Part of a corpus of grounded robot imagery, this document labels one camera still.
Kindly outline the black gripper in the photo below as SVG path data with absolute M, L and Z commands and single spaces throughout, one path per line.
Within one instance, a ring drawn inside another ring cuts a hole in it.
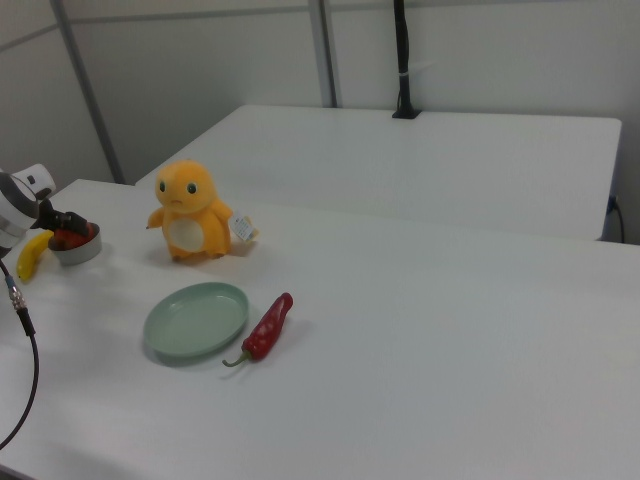
M 50 231 L 60 229 L 80 236 L 93 235 L 93 226 L 89 221 L 74 212 L 61 213 L 55 210 L 49 200 L 43 200 L 39 205 L 39 228 Z

